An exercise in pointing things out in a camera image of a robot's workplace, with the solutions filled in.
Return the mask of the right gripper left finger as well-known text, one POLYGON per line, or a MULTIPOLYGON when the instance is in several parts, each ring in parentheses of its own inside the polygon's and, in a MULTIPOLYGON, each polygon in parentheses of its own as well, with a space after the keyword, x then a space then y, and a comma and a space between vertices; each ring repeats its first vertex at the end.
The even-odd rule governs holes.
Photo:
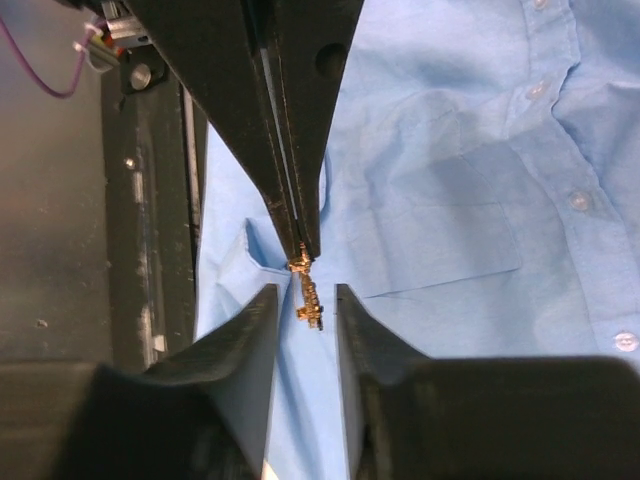
POLYGON ((186 349, 127 374, 101 363, 1 365, 5 479, 258 479, 278 288, 186 349))

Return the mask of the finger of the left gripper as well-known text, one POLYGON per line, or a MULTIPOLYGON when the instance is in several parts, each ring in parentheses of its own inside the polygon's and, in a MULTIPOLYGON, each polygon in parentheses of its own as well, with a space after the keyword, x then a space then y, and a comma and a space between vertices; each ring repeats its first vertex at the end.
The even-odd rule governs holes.
POLYGON ((290 203, 289 259, 321 254, 319 180, 361 1, 252 1, 290 203))
POLYGON ((256 186, 286 257, 297 257, 300 237, 263 62, 271 2, 126 5, 256 186))

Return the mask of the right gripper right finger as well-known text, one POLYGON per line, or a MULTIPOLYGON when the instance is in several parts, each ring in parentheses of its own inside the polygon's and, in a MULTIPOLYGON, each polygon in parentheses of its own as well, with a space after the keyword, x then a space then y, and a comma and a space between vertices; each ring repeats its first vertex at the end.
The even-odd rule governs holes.
POLYGON ((611 357, 433 359, 336 288, 354 479, 635 479, 639 375, 611 357))

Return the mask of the blue leaf brooch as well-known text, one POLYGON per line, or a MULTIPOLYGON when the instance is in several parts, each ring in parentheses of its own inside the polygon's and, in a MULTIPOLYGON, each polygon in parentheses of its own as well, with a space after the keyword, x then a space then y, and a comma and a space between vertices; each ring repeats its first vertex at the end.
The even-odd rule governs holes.
POLYGON ((304 243, 299 243, 300 255, 289 261, 288 267, 297 277, 301 289, 302 305, 295 307, 296 316, 306 321, 311 329, 322 331, 324 307, 321 305, 315 282, 311 278, 312 259, 304 243))

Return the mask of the blue shirt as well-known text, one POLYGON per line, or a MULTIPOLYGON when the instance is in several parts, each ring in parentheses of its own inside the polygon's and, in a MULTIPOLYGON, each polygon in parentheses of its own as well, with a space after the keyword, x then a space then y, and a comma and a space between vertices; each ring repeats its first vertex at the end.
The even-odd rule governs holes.
POLYGON ((196 332, 281 292, 265 470, 345 479, 334 287, 433 357, 639 361, 639 5, 368 1, 319 183, 324 327, 208 138, 196 332))

